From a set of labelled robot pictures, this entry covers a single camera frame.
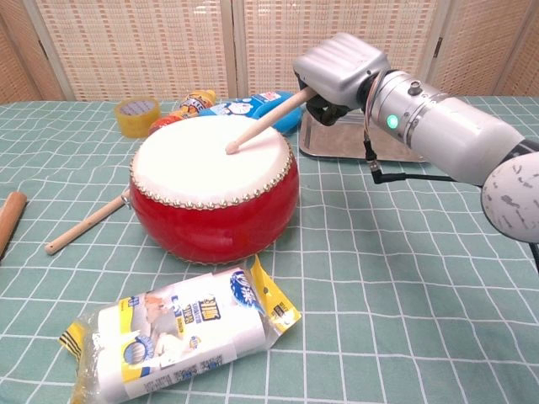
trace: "wooden rolling pin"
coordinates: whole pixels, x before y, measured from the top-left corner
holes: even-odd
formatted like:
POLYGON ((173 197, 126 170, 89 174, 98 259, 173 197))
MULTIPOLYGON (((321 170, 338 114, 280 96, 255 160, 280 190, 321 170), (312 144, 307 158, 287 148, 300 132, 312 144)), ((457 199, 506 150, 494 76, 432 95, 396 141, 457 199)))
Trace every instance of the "wooden rolling pin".
POLYGON ((104 220, 112 213, 117 211, 125 204, 123 200, 124 198, 129 198, 129 191, 125 191, 122 195, 112 199, 107 205, 103 206, 101 209, 88 216, 78 225, 75 225, 74 227, 66 231, 64 234, 59 236, 56 240, 48 243, 45 246, 45 251, 47 252, 47 254, 52 255, 57 253, 67 244, 69 244, 77 237, 81 236, 83 233, 100 223, 100 221, 104 220))
POLYGON ((227 148, 225 149, 227 151, 227 154, 233 154, 237 152, 237 149, 243 143, 253 139, 256 135, 260 134, 261 132, 272 126, 275 122, 280 120, 283 116, 290 113, 294 108, 299 107, 315 95, 317 94, 310 87, 305 87, 300 92, 292 95, 283 104, 278 105, 268 114, 257 120, 235 141, 231 141, 230 143, 228 143, 227 148))
POLYGON ((0 209, 0 259, 26 206, 26 195, 12 192, 0 209))

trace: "green light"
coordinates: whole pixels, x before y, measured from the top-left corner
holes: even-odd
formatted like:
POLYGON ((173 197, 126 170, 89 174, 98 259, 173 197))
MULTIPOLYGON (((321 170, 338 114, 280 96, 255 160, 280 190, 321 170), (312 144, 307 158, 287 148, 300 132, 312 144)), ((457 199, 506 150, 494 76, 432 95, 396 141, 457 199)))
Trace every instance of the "green light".
POLYGON ((389 129, 395 129, 398 126, 398 118, 396 115, 389 115, 387 117, 387 126, 389 126, 389 129))

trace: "paper towel package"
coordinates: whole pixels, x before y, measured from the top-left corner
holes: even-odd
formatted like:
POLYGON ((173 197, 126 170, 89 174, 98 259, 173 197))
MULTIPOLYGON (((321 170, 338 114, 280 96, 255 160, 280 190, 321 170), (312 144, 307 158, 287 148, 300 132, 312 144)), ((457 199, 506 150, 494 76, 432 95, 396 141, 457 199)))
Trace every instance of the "paper towel package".
POLYGON ((300 319, 262 269, 204 274, 78 318, 60 337, 78 362, 76 404, 117 404, 269 349, 300 319))

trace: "white sphere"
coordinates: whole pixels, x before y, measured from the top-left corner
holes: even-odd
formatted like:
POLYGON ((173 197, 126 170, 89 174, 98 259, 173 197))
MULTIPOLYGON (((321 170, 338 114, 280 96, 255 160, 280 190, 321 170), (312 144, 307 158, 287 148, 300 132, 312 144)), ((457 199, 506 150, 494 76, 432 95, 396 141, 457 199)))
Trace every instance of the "white sphere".
POLYGON ((502 234, 539 242, 539 152, 511 158, 487 177, 483 212, 502 234))

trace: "red drum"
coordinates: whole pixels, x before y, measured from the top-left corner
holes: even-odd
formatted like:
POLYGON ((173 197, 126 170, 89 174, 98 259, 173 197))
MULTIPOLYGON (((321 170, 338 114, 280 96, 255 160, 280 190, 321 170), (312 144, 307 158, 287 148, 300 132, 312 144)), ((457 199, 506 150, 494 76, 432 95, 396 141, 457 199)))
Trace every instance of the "red drum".
POLYGON ((269 128, 236 154, 225 147, 254 120, 199 116, 164 126, 131 162, 131 205, 160 246, 198 263, 226 263, 269 246, 296 208, 290 145, 269 128))

